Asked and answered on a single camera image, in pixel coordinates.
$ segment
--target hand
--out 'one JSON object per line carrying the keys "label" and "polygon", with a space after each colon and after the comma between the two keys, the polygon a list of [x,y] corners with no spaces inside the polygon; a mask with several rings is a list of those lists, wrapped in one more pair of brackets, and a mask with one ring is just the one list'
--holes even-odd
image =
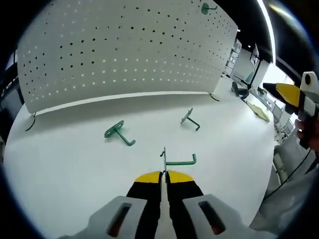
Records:
{"label": "hand", "polygon": [[[296,128],[300,130],[305,130],[305,123],[299,121],[298,119],[295,121]],[[303,138],[304,134],[302,131],[297,131],[297,137]],[[314,132],[309,140],[309,147],[316,152],[319,152],[319,120],[315,122]]]}

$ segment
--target pegboard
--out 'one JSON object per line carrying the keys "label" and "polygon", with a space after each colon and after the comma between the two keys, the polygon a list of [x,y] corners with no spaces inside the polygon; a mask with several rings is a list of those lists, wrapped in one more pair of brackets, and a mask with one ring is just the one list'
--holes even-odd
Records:
{"label": "pegboard", "polygon": [[202,5],[202,0],[50,2],[18,45],[28,111],[107,95],[213,91],[237,25],[219,6],[202,14]]}

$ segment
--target green metal hook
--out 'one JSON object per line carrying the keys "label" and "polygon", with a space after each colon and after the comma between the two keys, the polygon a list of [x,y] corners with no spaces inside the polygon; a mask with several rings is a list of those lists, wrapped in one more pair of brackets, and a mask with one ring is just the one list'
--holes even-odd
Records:
{"label": "green metal hook", "polygon": [[191,109],[188,111],[188,113],[184,116],[184,118],[181,119],[180,124],[184,123],[185,120],[189,120],[189,121],[191,121],[193,124],[197,125],[196,131],[198,131],[199,128],[200,128],[200,125],[199,125],[198,123],[196,123],[195,121],[193,121],[193,120],[189,117],[190,114],[192,113],[192,111],[193,111],[193,108],[191,108]]}
{"label": "green metal hook", "polygon": [[215,8],[210,8],[207,3],[204,3],[203,6],[201,7],[201,12],[207,15],[209,10],[216,10],[216,9],[217,9],[217,6]]}
{"label": "green metal hook", "polygon": [[166,161],[166,149],[164,147],[164,151],[161,153],[160,157],[164,156],[164,170],[166,172],[166,166],[167,165],[171,165],[171,166],[176,166],[176,165],[193,165],[197,162],[196,159],[196,154],[193,153],[193,161],[189,161],[189,162],[167,162]]}
{"label": "green metal hook", "polygon": [[111,135],[117,133],[122,140],[124,140],[124,142],[128,145],[128,146],[132,146],[133,144],[135,144],[135,140],[129,142],[120,132],[119,130],[122,128],[122,126],[124,125],[124,120],[121,120],[120,122],[118,122],[116,125],[112,126],[111,128],[109,128],[105,134],[104,137],[108,138]]}

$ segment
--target black cable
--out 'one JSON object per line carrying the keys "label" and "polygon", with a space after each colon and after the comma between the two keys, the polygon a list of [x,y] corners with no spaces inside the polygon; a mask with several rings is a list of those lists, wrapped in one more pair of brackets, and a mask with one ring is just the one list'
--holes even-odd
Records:
{"label": "black cable", "polygon": [[210,92],[207,92],[207,93],[209,93],[210,97],[212,97],[214,100],[216,100],[216,101],[218,101],[218,102],[220,101],[220,100],[214,98],[213,95],[212,95]]}
{"label": "black cable", "polygon": [[30,126],[29,128],[27,128],[25,131],[29,131],[29,130],[32,128],[32,126],[34,125],[34,123],[35,123],[35,114],[36,114],[36,112],[33,114],[33,123],[32,123],[31,126]]}
{"label": "black cable", "polygon": [[277,189],[275,189],[273,192],[271,192],[271,194],[267,195],[267,196],[264,198],[263,201],[265,201],[265,200],[268,199],[270,196],[272,196],[274,193],[276,193],[276,192],[288,181],[288,179],[291,178],[292,174],[293,174],[294,172],[296,172],[296,170],[297,170],[298,168],[300,168],[300,166],[303,164],[303,162],[307,159],[308,155],[310,154],[310,151],[311,151],[311,149],[309,149],[307,155],[304,157],[304,159],[301,161],[301,163],[297,166],[297,168],[295,168],[294,171],[292,171],[292,173],[288,176],[288,178],[287,178]]}

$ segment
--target desk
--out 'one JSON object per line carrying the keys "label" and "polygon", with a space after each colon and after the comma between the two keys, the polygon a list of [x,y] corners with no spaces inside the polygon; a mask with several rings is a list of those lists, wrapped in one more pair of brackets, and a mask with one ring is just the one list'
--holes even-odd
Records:
{"label": "desk", "polygon": [[[192,166],[168,169],[191,175],[204,194],[236,209],[249,225],[264,197],[273,161],[274,127],[256,117],[222,78],[205,95],[143,96],[73,106],[36,117],[28,128],[25,106],[8,137],[4,169],[21,208],[48,238],[73,235],[88,218],[117,195],[126,195],[141,174],[163,170],[167,161],[191,160]],[[256,98],[248,101],[261,105]],[[192,123],[180,125],[194,108]],[[124,120],[122,133],[136,140],[128,147],[109,127]]]}

